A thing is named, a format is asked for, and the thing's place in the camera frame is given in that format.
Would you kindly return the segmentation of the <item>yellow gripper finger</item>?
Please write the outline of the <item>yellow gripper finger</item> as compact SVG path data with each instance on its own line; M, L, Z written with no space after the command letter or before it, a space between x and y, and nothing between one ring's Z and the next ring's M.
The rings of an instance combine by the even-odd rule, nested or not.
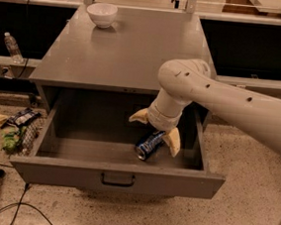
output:
M143 108L142 110L138 110L134 115L129 118L130 123L139 121L142 124L148 123L148 114L147 109Z
M178 128L166 131L163 136L164 143L168 146L170 155L175 158L180 151L180 134Z

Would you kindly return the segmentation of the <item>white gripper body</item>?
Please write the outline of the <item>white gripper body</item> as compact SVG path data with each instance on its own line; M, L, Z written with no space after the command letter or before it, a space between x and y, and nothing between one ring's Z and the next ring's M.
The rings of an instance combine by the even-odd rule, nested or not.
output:
M148 122L156 130L171 131L178 125L178 121L182 115L182 108L180 106L168 108L158 108L156 102L150 104L147 108Z

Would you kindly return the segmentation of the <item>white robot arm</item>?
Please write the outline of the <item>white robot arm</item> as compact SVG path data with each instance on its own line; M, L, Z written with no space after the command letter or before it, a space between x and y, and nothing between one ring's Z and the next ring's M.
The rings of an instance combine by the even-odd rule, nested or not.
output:
M190 103L197 103L281 156L281 99L211 77L202 59L171 59L158 69L157 96L130 116L163 134L171 156L180 151L178 122Z

